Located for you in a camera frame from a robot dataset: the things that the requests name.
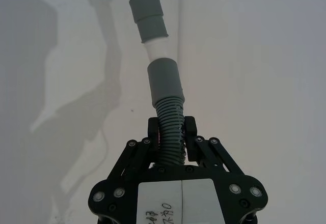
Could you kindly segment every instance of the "white pipe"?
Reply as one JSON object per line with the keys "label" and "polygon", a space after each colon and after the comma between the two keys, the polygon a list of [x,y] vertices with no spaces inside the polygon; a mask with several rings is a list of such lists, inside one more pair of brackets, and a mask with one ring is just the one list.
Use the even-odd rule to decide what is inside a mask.
{"label": "white pipe", "polygon": [[149,62],[160,58],[169,58],[167,37],[155,38],[144,43]]}

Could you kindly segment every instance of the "white wall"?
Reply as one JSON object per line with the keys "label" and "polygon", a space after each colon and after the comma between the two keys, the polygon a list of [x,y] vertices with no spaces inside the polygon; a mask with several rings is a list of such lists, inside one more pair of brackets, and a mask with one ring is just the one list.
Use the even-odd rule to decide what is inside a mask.
{"label": "white wall", "polygon": [[[265,185],[260,222],[323,223],[326,0],[161,1],[185,113]],[[128,0],[0,13],[0,223],[95,223],[90,189],[155,115]]]}

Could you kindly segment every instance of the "screw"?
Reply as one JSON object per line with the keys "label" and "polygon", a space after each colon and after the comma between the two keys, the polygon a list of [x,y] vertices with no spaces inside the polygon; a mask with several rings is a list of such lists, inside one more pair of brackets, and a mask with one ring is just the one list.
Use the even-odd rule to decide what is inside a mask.
{"label": "screw", "polygon": [[186,171],[186,172],[193,172],[193,171],[194,171],[194,168],[193,168],[192,166],[187,166],[187,167],[185,168],[185,171]]}
{"label": "screw", "polygon": [[133,146],[136,145],[136,143],[134,141],[130,141],[130,142],[128,142],[128,145],[131,146],[131,147],[133,147]]}
{"label": "screw", "polygon": [[197,142],[202,142],[202,141],[203,141],[203,139],[202,139],[201,137],[197,137],[195,140],[196,140]]}
{"label": "screw", "polygon": [[246,200],[246,199],[241,199],[241,200],[239,201],[239,204],[240,204],[242,207],[244,207],[244,208],[249,208],[249,206],[250,206],[249,201]]}
{"label": "screw", "polygon": [[105,196],[104,192],[97,192],[96,194],[94,194],[93,200],[95,202],[100,202],[101,200],[103,200],[104,196]]}
{"label": "screw", "polygon": [[229,186],[229,189],[232,193],[234,194],[239,194],[241,193],[241,187],[239,185],[236,185],[236,184],[231,184]]}
{"label": "screw", "polygon": [[109,207],[108,207],[108,210],[109,212],[113,212],[117,209],[117,206],[116,204],[110,204]]}
{"label": "screw", "polygon": [[262,191],[258,187],[251,187],[250,192],[255,197],[261,197],[263,195]]}
{"label": "screw", "polygon": [[165,169],[163,167],[160,167],[160,168],[158,168],[158,172],[164,173],[165,172]]}
{"label": "screw", "polygon": [[125,190],[122,187],[118,187],[116,190],[114,190],[114,197],[116,198],[120,198],[122,196],[124,196]]}
{"label": "screw", "polygon": [[211,142],[212,144],[217,144],[217,143],[218,143],[218,141],[216,140],[216,138],[212,138],[212,139],[210,140],[210,142]]}

